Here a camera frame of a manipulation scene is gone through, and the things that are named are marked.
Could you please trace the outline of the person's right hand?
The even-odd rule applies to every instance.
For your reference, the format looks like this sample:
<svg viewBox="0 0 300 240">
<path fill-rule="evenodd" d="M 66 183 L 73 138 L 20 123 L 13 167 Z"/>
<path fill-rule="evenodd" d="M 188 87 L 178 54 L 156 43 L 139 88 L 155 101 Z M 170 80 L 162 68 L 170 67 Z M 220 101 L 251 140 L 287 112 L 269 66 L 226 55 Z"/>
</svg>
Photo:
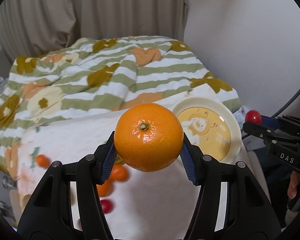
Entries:
<svg viewBox="0 0 300 240">
<path fill-rule="evenodd" d="M 293 171 L 290 176 L 290 184 L 287 191 L 288 197 L 290 199 L 293 199 L 296 196 L 296 192 L 297 192 L 296 187 L 299 184 L 299 182 L 300 182 L 300 174 Z"/>
</svg>

